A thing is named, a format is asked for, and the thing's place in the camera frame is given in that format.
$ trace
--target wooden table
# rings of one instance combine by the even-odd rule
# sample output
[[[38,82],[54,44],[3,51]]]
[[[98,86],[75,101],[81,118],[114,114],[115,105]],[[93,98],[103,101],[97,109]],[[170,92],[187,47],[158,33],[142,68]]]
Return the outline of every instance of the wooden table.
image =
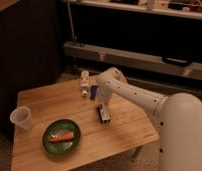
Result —
[[[97,103],[81,96],[78,79],[22,91],[21,105],[31,108],[35,126],[30,131],[15,128],[12,171],[70,170],[159,138],[146,113],[115,94],[108,105],[111,122],[101,124]],[[80,142],[65,157],[49,157],[42,148],[42,135],[49,124],[65,118],[79,125]]]

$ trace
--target floor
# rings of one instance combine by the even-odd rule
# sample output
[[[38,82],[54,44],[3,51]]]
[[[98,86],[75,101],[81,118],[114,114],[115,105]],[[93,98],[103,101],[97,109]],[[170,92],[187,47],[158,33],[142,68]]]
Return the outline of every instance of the floor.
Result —
[[[58,82],[78,78],[78,76],[62,73]],[[149,116],[154,126],[158,130],[158,120],[154,116]],[[97,161],[87,166],[75,169],[75,171],[157,171],[159,156],[159,142],[144,145],[137,156],[133,158],[135,149],[127,151],[110,158]],[[11,167],[12,144],[0,135],[0,171],[9,171]]]

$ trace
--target plastic cup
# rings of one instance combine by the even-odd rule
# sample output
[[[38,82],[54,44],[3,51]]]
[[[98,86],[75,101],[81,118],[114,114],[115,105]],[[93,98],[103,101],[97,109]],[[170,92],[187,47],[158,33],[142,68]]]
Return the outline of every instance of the plastic cup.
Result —
[[[29,131],[33,128],[31,110],[27,106],[17,107],[10,114],[10,121],[15,125]]]

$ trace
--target spray bottle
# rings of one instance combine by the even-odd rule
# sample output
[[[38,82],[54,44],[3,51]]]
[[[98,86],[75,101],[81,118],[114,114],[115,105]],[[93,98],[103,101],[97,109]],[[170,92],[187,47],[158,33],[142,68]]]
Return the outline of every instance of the spray bottle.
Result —
[[[81,91],[83,97],[89,92],[89,72],[86,70],[81,72]]]

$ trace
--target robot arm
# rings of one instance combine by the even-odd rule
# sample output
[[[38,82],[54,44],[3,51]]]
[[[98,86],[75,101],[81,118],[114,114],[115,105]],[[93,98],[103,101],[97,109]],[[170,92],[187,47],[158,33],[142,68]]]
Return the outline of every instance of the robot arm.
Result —
[[[187,93],[170,97],[119,81],[122,73],[110,68],[96,77],[100,102],[116,93],[159,115],[159,171],[202,171],[202,102]]]
[[[123,74],[116,68],[110,68],[97,76],[98,100],[108,102],[114,92],[137,104],[147,113],[157,114],[167,96],[121,82],[122,77]]]

